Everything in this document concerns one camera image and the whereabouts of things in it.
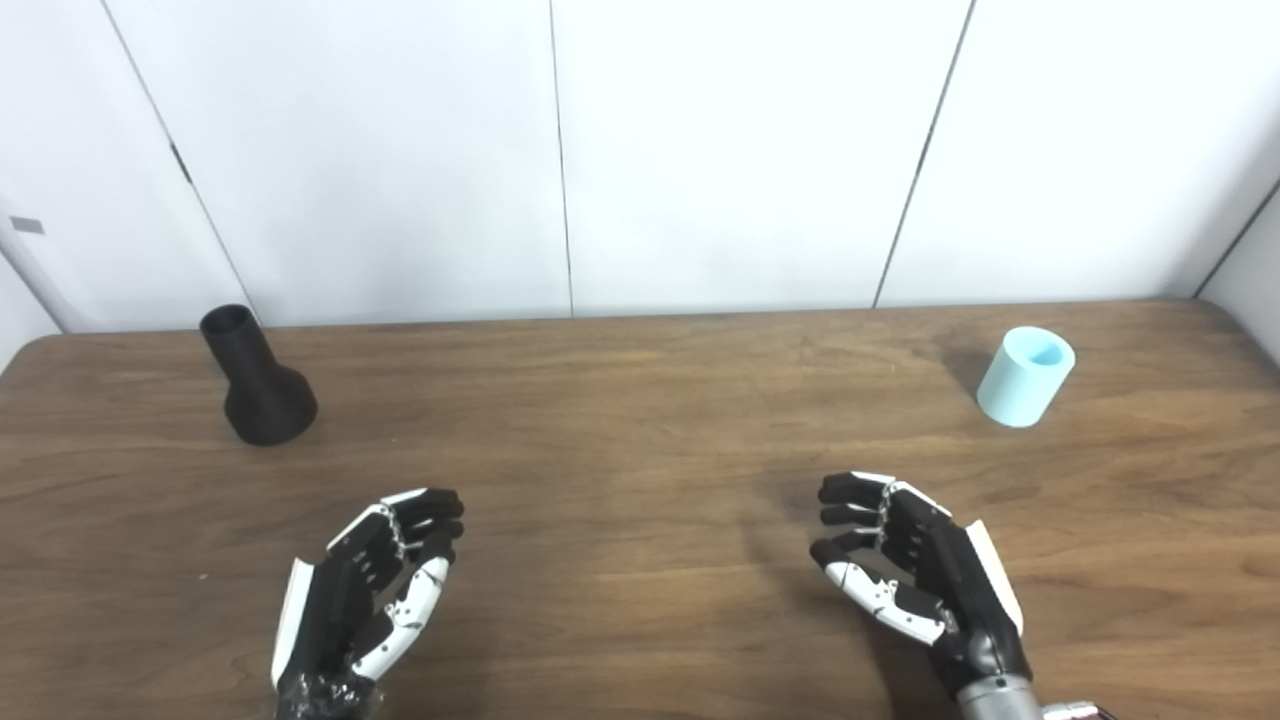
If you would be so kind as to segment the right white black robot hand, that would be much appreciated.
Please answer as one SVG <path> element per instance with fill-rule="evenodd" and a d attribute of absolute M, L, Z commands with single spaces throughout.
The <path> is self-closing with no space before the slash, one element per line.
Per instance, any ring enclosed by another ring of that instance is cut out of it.
<path fill-rule="evenodd" d="M 1034 673 L 1023 615 L 982 521 L 961 527 L 905 480 L 867 471 L 824 477 L 819 519 L 845 527 L 815 539 L 810 556 L 872 619 L 925 647 L 943 689 Z"/>

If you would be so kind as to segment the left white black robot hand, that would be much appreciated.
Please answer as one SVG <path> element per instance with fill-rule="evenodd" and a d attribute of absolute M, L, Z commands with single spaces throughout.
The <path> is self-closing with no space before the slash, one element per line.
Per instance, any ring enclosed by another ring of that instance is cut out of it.
<path fill-rule="evenodd" d="M 296 559 L 271 656 L 275 692 L 306 675 L 380 680 L 428 625 L 463 514 L 453 489 L 410 489 L 369 505 L 319 562 Z"/>

